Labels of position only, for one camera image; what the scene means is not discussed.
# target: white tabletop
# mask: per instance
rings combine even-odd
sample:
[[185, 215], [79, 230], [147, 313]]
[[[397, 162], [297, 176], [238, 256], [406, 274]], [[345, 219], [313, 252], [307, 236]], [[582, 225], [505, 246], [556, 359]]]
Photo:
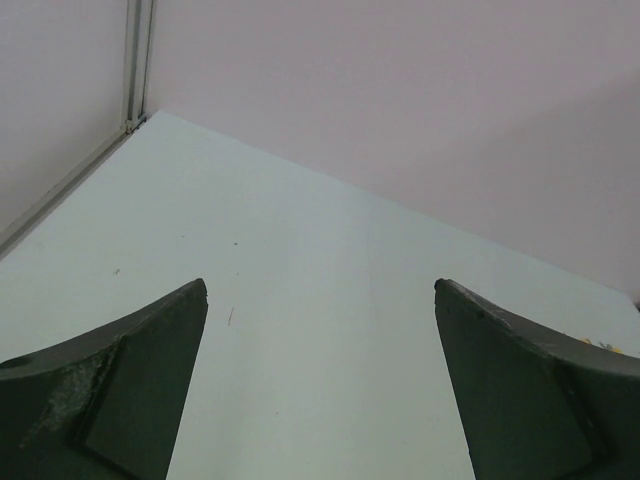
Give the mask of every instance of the white tabletop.
[[0, 360], [196, 277], [210, 310], [170, 479], [472, 479], [440, 277], [640, 352], [618, 292], [158, 113], [0, 262]]

